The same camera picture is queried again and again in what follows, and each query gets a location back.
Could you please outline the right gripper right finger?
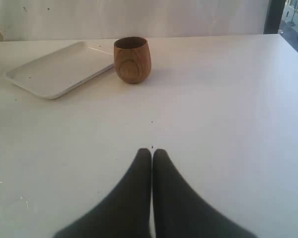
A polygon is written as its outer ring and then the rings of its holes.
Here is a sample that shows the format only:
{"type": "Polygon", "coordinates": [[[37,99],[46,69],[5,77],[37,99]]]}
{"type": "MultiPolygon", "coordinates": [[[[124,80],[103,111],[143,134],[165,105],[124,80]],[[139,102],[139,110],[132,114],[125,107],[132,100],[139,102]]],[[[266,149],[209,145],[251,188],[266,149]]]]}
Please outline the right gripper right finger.
{"type": "Polygon", "coordinates": [[[163,149],[157,149],[153,155],[152,195],[158,238],[255,237],[202,199],[163,149]]]}

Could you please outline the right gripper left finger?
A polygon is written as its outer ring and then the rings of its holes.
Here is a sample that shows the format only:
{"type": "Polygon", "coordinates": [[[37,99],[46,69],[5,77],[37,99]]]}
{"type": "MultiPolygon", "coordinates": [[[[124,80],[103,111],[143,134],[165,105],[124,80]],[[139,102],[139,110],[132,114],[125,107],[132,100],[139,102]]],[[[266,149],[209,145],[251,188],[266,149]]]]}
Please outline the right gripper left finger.
{"type": "Polygon", "coordinates": [[[141,148],[115,188],[56,238],[149,238],[151,153],[141,148]]]}

